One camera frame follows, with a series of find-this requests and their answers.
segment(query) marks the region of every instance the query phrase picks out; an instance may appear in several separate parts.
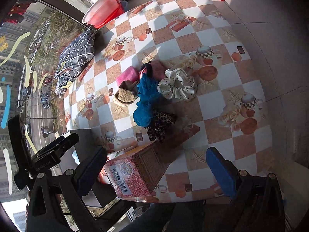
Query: cardboard box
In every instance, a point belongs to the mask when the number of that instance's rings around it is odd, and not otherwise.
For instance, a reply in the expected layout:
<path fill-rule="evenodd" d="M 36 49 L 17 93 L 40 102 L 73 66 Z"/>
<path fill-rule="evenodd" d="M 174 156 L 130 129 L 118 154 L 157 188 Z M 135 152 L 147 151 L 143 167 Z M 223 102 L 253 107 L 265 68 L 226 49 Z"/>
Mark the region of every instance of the cardboard box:
<path fill-rule="evenodd" d="M 175 149 L 196 134 L 195 124 L 167 136 L 163 143 L 133 148 L 106 162 L 104 169 L 118 197 L 151 195 L 169 164 L 175 160 Z"/>

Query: white label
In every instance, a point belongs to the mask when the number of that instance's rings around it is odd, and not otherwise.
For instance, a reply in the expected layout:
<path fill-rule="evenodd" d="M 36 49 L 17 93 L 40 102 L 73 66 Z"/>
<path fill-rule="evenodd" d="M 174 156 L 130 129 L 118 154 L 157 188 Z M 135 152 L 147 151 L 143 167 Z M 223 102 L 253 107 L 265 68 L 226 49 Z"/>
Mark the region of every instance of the white label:
<path fill-rule="evenodd" d="M 128 187 L 128 185 L 126 184 L 126 182 L 124 181 L 124 179 L 122 178 L 122 175 L 119 174 L 119 168 L 117 165 L 114 166 L 110 166 L 109 169 L 111 170 L 111 172 L 114 175 L 114 178 L 116 179 L 117 185 L 120 187 L 120 190 L 123 194 L 125 195 L 131 195 L 131 191 Z"/>

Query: tile floor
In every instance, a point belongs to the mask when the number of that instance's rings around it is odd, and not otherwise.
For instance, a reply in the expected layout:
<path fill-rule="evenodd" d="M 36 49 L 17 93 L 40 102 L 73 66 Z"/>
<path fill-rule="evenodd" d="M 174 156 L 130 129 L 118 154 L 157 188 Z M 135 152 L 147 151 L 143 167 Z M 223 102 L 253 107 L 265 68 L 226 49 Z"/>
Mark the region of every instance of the tile floor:
<path fill-rule="evenodd" d="M 129 9 L 147 1 L 128 0 Z M 212 1 L 245 45 L 261 80 L 272 117 L 277 175 L 291 167 L 293 160 L 307 167 L 309 31 L 297 5 L 292 0 Z M 301 191 L 291 187 L 292 182 L 284 175 L 281 177 L 286 196 L 301 203 L 297 196 Z M 293 225 L 308 207 L 309 201 L 304 201 L 299 209 L 288 208 Z"/>

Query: white polka dot scrunchie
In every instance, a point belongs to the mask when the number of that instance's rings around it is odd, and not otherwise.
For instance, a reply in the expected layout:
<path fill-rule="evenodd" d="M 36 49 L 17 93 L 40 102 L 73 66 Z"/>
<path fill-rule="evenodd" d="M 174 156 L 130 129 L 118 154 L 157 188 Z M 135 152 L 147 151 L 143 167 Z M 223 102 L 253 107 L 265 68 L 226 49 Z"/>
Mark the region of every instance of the white polka dot scrunchie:
<path fill-rule="evenodd" d="M 168 69 L 164 73 L 167 78 L 164 78 L 158 84 L 158 92 L 166 99 L 177 98 L 180 100 L 189 100 L 195 97 L 197 84 L 194 77 L 188 76 L 181 68 Z M 179 80 L 181 86 L 175 86 Z"/>

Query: checkered tablecloth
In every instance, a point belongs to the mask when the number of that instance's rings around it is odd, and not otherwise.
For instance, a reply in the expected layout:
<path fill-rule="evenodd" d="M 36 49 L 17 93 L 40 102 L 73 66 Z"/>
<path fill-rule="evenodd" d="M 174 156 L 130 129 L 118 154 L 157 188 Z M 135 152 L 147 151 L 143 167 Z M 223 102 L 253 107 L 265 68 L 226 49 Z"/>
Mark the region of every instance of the checkered tablecloth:
<path fill-rule="evenodd" d="M 111 149 L 149 142 L 146 129 L 132 118 L 139 99 L 126 107 L 112 101 L 115 79 L 129 66 L 139 69 L 157 59 L 166 69 L 190 70 L 198 84 L 197 97 L 162 108 L 188 118 L 200 131 L 181 145 L 153 196 L 138 200 L 184 202 L 222 194 L 205 161 L 210 146 L 252 175 L 269 170 L 272 134 L 261 83 L 247 50 L 210 0 L 153 0 L 101 30 L 104 50 L 64 95 L 68 130 L 91 128 L 97 144 L 106 146 L 115 136 Z M 213 53 L 203 53 L 206 46 Z M 245 93 L 257 103 L 244 113 Z"/>

